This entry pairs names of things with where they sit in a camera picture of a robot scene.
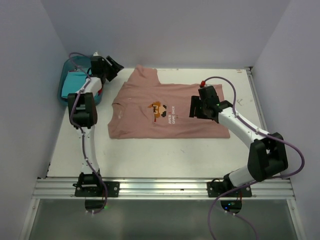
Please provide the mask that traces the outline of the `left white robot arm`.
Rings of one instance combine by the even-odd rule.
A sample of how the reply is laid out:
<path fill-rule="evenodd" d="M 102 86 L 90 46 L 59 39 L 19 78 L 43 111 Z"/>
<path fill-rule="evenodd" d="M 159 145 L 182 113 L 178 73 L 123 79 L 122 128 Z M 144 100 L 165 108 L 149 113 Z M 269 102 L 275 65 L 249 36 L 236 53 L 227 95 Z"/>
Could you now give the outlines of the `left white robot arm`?
<path fill-rule="evenodd" d="M 103 89 L 106 82 L 111 82 L 124 67 L 112 57 L 102 57 L 94 53 L 89 57 L 90 70 L 76 65 L 85 74 L 83 85 L 75 93 L 67 96 L 70 124 L 76 129 L 83 155 L 82 170 L 75 187 L 78 191 L 87 191 L 92 196 L 99 196 L 107 191 L 107 186 L 100 175 L 100 167 L 95 150 L 95 126 L 98 112 L 95 96 Z"/>

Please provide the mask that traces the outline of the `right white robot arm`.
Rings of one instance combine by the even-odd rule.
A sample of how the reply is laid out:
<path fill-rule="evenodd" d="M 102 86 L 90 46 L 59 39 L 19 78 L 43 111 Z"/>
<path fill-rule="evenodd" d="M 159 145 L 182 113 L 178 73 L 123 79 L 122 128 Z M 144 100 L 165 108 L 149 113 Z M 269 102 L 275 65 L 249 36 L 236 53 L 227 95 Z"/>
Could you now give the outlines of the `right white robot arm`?
<path fill-rule="evenodd" d="M 198 96 L 191 97 L 191 118 L 208 119 L 226 127 L 235 134 L 249 149 L 247 164 L 223 177 L 222 189 L 227 196 L 235 196 L 241 186 L 262 182 L 288 168 L 285 144 L 279 133 L 270 134 L 257 126 L 250 129 L 240 121 L 242 116 L 234 111 L 233 105 L 220 101 L 212 85 L 201 86 Z"/>

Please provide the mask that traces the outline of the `pink t shirt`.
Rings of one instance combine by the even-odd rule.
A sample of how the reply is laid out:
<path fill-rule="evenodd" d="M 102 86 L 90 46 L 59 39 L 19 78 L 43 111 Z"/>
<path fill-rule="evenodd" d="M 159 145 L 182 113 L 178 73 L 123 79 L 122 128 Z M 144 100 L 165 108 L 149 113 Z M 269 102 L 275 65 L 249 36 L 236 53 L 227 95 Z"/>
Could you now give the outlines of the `pink t shirt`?
<path fill-rule="evenodd" d="M 113 100 L 108 123 L 112 139 L 228 139 L 229 130 L 208 119 L 191 118 L 198 84 L 164 84 L 158 71 L 137 65 Z"/>

